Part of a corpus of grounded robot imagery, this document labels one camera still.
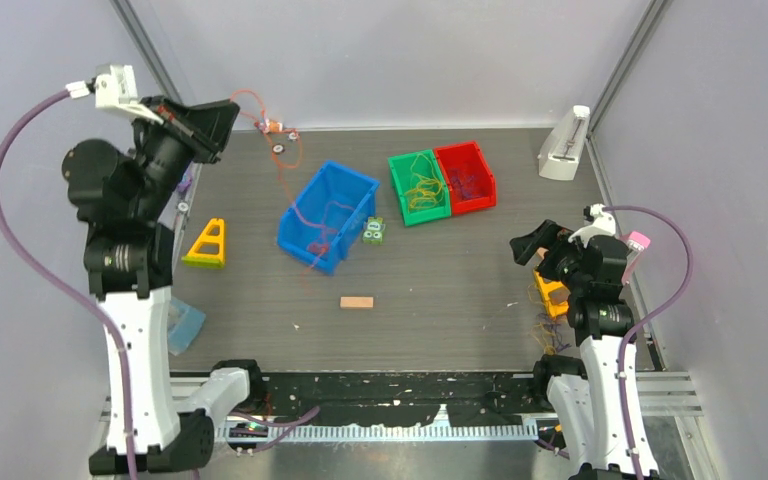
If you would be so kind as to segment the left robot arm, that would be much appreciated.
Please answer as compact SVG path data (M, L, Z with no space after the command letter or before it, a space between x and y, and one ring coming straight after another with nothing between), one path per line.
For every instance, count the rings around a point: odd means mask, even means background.
M231 411L256 413L267 398L251 359L217 363L182 403L173 399L169 369L175 234L160 217L192 164L220 160L239 108L229 100L185 106L163 96L136 106L131 150L88 139L62 163L68 200L88 228L89 304L107 336L110 427L89 458L94 475L201 469Z

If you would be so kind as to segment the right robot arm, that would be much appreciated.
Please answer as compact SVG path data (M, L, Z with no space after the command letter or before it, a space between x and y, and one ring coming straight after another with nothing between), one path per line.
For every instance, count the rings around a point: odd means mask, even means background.
M541 253L537 273L569 292L567 321L579 355L543 355L530 392L557 415L571 478L660 478L635 383L635 322L621 297L626 244L603 230L585 236L545 220L510 247L520 265Z

